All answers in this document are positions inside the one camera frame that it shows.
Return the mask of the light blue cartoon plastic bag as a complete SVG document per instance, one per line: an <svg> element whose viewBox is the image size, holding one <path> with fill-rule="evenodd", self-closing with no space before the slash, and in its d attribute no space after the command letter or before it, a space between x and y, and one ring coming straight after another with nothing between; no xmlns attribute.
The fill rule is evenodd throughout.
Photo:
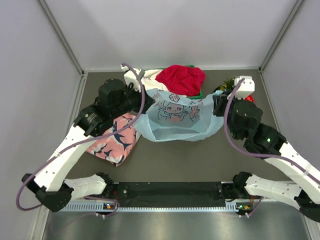
<svg viewBox="0 0 320 240"><path fill-rule="evenodd" d="M155 102L133 126L149 141L200 141L217 133L224 124L223 117L213 114L213 97L221 95L221 90L201 99L156 88L148 90L147 94Z"/></svg>

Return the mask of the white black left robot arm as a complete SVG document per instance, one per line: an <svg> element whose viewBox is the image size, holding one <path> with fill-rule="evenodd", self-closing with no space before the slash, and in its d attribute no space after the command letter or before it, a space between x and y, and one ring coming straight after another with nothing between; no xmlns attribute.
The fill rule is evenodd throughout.
<svg viewBox="0 0 320 240"><path fill-rule="evenodd" d="M119 79L106 80L99 87L94 103L79 112L49 160L34 173L22 177L23 184L16 196L16 206L25 210L20 204L24 188L33 192L40 205L53 213L76 199L92 196L109 198L114 187L107 174L96 173L77 179L66 177L91 145L132 127L153 103L140 77L130 83Z"/></svg>

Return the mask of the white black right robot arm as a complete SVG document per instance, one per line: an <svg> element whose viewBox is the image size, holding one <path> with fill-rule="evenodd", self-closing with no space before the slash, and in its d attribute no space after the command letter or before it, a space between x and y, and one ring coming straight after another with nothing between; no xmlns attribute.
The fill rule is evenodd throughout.
<svg viewBox="0 0 320 240"><path fill-rule="evenodd" d="M273 181L253 173L240 172L232 183L219 186L225 199L263 197L299 210L305 217L320 221L320 171L303 158L275 128L263 124L263 111L253 102L230 97L230 92L213 95L213 115L226 116L224 131L231 145L243 140L239 152L273 165L292 183Z"/></svg>

